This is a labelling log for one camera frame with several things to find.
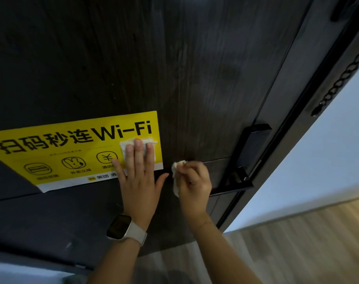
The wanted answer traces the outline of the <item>dark wooden door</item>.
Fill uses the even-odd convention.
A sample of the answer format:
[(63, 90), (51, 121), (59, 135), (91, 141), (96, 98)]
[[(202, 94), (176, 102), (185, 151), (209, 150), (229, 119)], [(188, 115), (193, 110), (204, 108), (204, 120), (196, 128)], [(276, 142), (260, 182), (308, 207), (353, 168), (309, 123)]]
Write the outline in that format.
[[(0, 0), (0, 130), (156, 110), (217, 187), (311, 0)], [(0, 260), (93, 268), (117, 179), (42, 193), (0, 161)]]

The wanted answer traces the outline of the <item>person's right forearm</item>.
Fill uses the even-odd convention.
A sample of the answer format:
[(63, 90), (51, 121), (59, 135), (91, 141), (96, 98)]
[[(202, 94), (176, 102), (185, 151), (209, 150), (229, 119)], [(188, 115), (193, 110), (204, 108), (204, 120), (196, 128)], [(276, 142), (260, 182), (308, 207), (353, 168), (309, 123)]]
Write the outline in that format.
[(237, 255), (208, 214), (188, 224), (199, 246), (212, 284), (262, 284)]

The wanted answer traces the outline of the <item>yellow sticker sign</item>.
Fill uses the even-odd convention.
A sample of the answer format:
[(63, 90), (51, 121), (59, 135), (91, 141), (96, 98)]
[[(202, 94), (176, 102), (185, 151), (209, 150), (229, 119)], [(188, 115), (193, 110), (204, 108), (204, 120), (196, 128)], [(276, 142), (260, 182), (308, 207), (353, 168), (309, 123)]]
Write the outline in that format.
[(41, 192), (117, 178), (120, 142), (152, 137), (163, 169), (156, 111), (0, 131), (0, 161)]

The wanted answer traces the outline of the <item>white tissue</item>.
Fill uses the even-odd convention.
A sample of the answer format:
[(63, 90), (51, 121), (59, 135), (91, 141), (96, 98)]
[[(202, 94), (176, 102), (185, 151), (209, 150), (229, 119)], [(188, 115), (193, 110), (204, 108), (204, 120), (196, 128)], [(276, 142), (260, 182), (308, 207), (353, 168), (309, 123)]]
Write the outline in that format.
[[(158, 141), (155, 141), (152, 137), (147, 138), (141, 138), (140, 139), (143, 144), (143, 156), (144, 156), (144, 168), (146, 165), (146, 144), (151, 143), (152, 146), (155, 148), (156, 144), (158, 144)], [(120, 142), (120, 148), (123, 155), (123, 161), (119, 161), (121, 163), (121, 166), (124, 170), (126, 170), (125, 166), (125, 158), (126, 158), (126, 147), (127, 145), (132, 145), (134, 147), (135, 138)]]
[(174, 162), (171, 166), (171, 170), (172, 170), (172, 178), (173, 178), (173, 193), (174, 195), (179, 199), (179, 185), (178, 185), (178, 175), (184, 175), (182, 173), (182, 171), (178, 173), (177, 167), (183, 167), (186, 164), (186, 161), (179, 161), (179, 162)]

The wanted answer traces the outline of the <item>person's left forearm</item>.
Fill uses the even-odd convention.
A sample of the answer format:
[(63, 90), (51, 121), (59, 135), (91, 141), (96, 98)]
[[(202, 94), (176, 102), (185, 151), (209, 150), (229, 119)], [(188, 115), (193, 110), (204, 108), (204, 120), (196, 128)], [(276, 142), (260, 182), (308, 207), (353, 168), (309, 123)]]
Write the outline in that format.
[(130, 284), (140, 248), (140, 243), (133, 238), (113, 241), (86, 284)]

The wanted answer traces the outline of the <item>person's right hand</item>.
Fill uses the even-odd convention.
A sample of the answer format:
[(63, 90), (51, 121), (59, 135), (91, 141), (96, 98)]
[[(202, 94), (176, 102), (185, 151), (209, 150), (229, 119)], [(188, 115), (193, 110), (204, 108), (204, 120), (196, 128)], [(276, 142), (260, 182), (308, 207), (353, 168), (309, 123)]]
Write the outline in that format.
[(206, 215), (212, 184), (210, 186), (191, 186), (186, 180), (178, 179), (179, 200), (182, 212), (188, 222), (201, 219)]

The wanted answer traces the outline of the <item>person's left hand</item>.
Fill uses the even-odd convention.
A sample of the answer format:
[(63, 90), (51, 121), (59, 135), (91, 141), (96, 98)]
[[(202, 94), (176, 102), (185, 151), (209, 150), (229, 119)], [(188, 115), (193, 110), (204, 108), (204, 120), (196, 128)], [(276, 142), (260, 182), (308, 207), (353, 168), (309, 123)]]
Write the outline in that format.
[(146, 144), (146, 165), (144, 176), (135, 176), (134, 147), (127, 145), (125, 166), (126, 184), (121, 189), (124, 214), (132, 217), (136, 225), (144, 231), (155, 214), (160, 195), (155, 192), (155, 152), (151, 143)]

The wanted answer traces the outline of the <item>white smartwatch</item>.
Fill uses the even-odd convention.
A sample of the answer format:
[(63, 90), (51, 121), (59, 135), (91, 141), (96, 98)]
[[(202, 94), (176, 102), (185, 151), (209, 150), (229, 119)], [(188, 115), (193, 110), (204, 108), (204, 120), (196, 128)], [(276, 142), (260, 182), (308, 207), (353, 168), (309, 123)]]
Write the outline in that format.
[(107, 229), (106, 236), (118, 242), (131, 238), (136, 240), (142, 247), (147, 238), (147, 233), (135, 224), (131, 216), (120, 214), (111, 222)]

